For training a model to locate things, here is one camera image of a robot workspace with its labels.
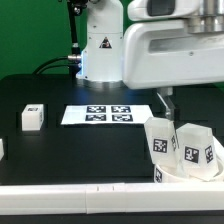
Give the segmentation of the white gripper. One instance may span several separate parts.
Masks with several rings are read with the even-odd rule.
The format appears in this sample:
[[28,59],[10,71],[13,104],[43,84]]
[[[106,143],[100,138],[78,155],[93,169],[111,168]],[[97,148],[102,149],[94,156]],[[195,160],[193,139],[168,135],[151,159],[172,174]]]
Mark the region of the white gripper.
[[188,32],[184,19],[135,23],[125,32],[122,79],[131,89],[158,88],[165,117],[175,117],[171,86],[224,82],[224,33]]

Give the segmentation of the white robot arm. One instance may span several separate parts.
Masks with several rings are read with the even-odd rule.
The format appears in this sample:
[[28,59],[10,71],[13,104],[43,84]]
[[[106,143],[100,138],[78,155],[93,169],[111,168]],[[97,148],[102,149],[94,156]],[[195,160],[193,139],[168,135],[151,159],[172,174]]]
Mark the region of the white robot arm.
[[156,88],[224,82],[224,0],[89,0],[80,84]]

